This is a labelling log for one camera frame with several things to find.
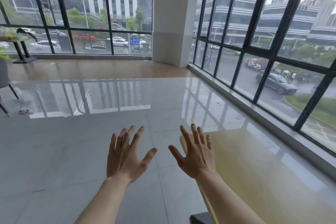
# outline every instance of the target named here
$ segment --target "chair leg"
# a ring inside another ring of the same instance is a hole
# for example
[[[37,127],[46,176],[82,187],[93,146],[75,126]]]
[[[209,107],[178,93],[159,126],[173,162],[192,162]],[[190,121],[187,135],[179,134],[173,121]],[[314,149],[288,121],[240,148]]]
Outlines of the chair leg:
[[[1,103],[0,103],[0,109],[3,110],[3,112],[9,117],[6,108]]]
[[[13,91],[14,95],[16,96],[17,99],[19,99],[18,95],[16,94],[15,90],[13,89],[13,87],[9,84],[8,85],[10,87],[10,89]]]

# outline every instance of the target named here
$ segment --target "green lawn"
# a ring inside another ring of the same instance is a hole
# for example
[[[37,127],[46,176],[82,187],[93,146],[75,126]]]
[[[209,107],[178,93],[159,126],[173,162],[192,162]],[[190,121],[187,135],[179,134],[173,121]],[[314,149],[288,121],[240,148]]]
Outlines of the green lawn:
[[[285,99],[292,106],[303,110],[310,97],[311,95],[285,96]],[[322,98],[313,110],[311,116],[336,128],[336,99]]]

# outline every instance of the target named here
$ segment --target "brown floor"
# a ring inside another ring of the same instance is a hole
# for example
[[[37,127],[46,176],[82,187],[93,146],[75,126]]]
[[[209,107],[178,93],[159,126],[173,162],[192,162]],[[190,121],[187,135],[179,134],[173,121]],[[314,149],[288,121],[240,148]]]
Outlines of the brown floor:
[[[187,68],[143,60],[36,60],[9,64],[12,81],[171,78],[195,76]]]

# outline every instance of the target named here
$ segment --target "forearm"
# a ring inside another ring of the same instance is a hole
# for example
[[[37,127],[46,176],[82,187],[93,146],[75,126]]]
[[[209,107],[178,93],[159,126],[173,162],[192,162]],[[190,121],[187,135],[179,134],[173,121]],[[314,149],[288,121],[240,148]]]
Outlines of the forearm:
[[[219,223],[264,224],[215,171],[205,171],[196,180],[209,200]]]
[[[75,224],[114,223],[127,185],[128,181],[118,175],[106,179]]]

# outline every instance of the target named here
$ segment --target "blue sign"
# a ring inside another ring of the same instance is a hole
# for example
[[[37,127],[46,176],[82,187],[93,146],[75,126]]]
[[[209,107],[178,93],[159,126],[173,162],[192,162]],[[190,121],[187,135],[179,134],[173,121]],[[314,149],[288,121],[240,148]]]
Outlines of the blue sign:
[[[129,45],[139,46],[140,45],[140,39],[139,38],[129,38]]]

